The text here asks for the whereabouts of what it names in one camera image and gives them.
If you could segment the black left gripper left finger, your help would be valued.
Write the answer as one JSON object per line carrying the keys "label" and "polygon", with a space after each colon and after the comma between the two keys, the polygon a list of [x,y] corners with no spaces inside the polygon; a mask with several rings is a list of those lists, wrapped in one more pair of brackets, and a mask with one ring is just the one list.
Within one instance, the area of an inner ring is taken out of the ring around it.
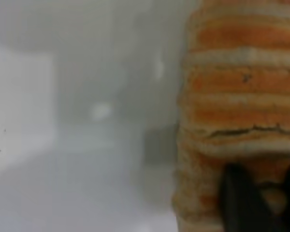
{"label": "black left gripper left finger", "polygon": [[226,232],[285,232],[247,170],[227,164],[221,179],[221,218]]}

